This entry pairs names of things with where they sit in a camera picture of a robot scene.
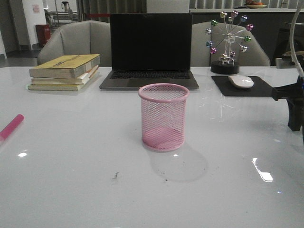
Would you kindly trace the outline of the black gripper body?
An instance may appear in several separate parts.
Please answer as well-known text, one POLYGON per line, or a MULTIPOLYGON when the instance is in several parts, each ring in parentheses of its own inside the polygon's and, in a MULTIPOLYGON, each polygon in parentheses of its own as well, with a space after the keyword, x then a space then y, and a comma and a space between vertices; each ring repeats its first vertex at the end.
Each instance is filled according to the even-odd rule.
POLYGON ((299 131, 304 126, 304 79, 298 77, 294 84, 273 87, 272 98, 285 99, 289 109, 288 127, 299 131))

